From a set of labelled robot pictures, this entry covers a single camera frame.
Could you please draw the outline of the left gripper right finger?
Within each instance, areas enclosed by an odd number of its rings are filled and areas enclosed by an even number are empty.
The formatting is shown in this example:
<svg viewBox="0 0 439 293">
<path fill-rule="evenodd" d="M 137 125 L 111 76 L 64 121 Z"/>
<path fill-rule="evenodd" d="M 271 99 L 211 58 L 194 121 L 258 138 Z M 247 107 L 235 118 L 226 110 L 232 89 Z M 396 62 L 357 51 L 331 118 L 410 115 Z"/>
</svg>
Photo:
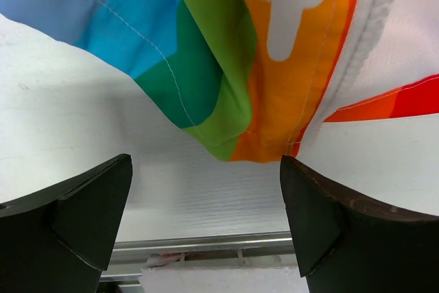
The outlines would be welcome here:
<svg viewBox="0 0 439 293">
<path fill-rule="evenodd" d="M 310 292 L 438 291 L 437 216 L 371 198 L 291 156 L 280 182 Z"/>
</svg>

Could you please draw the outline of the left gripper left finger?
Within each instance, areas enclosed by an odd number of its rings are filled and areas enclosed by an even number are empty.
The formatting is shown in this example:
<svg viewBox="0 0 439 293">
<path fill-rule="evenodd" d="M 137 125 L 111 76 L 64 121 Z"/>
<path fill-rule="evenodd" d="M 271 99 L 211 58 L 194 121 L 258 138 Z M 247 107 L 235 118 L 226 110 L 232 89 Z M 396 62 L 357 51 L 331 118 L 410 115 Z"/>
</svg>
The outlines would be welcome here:
<svg viewBox="0 0 439 293">
<path fill-rule="evenodd" d="M 1 204 L 2 292 L 96 292 L 132 182 L 120 154 Z"/>
</svg>

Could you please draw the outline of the colourful children's zip jacket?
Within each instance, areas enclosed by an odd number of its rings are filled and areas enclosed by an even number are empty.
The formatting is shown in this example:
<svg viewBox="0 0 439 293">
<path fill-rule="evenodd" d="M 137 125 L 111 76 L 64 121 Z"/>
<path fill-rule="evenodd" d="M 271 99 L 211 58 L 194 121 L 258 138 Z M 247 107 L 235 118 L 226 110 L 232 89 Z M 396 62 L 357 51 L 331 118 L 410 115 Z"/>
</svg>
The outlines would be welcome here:
<svg viewBox="0 0 439 293">
<path fill-rule="evenodd" d="M 324 122 L 438 112 L 438 0 L 1 0 L 130 76 L 222 161 L 296 156 Z"/>
</svg>

